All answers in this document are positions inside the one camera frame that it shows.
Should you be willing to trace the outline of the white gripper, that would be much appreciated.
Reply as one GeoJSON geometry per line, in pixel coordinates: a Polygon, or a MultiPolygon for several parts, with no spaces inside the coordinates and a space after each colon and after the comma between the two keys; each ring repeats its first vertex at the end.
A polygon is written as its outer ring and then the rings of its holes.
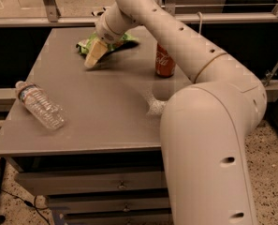
{"type": "Polygon", "coordinates": [[[111,21],[109,13],[106,11],[96,22],[95,32],[101,40],[95,38],[92,41],[84,62],[87,68],[93,68],[107,52],[108,45],[106,43],[113,44],[118,42],[125,33],[125,30],[119,23],[111,21]]]}

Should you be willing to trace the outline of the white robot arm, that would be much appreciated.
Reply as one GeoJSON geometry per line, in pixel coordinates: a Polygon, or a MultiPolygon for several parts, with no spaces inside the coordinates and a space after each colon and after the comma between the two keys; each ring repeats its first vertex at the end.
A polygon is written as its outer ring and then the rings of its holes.
{"type": "Polygon", "coordinates": [[[257,225],[244,142],[267,108],[261,80],[156,0],[115,0],[95,25],[85,65],[138,25],[191,82],[169,99],[160,122],[174,225],[257,225]]]}

